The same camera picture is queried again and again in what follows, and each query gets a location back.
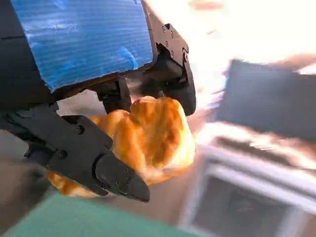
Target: bread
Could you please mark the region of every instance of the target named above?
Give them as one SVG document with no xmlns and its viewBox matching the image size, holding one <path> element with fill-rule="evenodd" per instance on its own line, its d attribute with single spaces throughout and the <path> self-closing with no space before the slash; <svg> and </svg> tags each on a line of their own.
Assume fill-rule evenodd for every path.
<svg viewBox="0 0 316 237">
<path fill-rule="evenodd" d="M 90 119 L 113 139 L 116 157 L 134 168 L 147 185 L 180 175 L 193 163 L 196 144 L 176 100 L 146 96 L 132 104 L 130 113 L 116 110 Z M 61 194 L 95 196 L 51 171 L 48 178 Z"/>
</svg>

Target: blue duct tape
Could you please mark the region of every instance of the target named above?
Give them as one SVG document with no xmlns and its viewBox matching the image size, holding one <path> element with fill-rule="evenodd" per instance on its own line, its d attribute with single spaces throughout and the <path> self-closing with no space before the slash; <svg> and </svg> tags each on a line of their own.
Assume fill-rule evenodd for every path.
<svg viewBox="0 0 316 237">
<path fill-rule="evenodd" d="M 153 60 L 140 0 L 11 0 L 40 75 L 54 90 Z"/>
</svg>

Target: green table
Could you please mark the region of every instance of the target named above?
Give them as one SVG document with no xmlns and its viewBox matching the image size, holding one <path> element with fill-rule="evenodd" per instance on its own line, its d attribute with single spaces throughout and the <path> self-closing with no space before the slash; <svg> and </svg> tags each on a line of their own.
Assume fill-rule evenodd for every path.
<svg viewBox="0 0 316 237">
<path fill-rule="evenodd" d="M 81 198 L 54 194 L 6 237 L 195 237 Z"/>
</svg>

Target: bolt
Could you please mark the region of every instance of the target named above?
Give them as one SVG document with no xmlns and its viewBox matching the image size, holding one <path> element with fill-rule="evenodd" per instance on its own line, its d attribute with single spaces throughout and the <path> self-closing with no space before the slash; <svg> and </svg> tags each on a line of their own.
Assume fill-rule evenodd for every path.
<svg viewBox="0 0 316 237">
<path fill-rule="evenodd" d="M 83 134 L 83 132 L 84 132 L 84 127 L 81 126 L 81 125 L 79 125 L 79 126 L 77 127 L 76 131 L 77 131 L 77 134 L 78 134 L 78 135 L 81 135 L 81 134 Z"/>
<path fill-rule="evenodd" d="M 58 154 L 59 158 L 60 159 L 66 159 L 67 156 L 68 156 L 68 153 L 66 151 L 61 151 L 59 154 Z"/>
</svg>

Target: dark panel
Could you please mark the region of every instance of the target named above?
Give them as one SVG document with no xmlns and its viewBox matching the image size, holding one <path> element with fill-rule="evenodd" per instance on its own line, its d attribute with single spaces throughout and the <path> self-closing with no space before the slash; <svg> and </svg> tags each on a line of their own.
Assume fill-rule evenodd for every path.
<svg viewBox="0 0 316 237">
<path fill-rule="evenodd" d="M 316 77 L 233 61 L 216 120 L 316 140 Z"/>
<path fill-rule="evenodd" d="M 10 0 L 0 1 L 0 39 L 23 37 L 24 33 Z"/>
</svg>

